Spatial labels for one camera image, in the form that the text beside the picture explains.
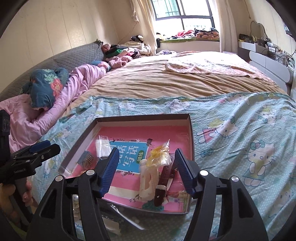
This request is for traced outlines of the person left hand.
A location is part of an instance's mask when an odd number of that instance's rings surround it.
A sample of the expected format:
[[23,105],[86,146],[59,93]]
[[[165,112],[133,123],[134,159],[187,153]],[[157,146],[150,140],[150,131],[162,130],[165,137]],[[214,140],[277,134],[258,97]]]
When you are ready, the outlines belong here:
[[[33,199],[31,193],[32,184],[30,181],[26,181],[25,189],[26,191],[24,192],[22,197],[23,202],[25,206],[31,206],[33,204]],[[14,223],[15,225],[18,225],[20,223],[21,218],[13,208],[12,203],[9,199],[9,197],[13,195],[15,190],[15,185],[3,185],[1,183],[1,211],[9,219],[9,221]]]

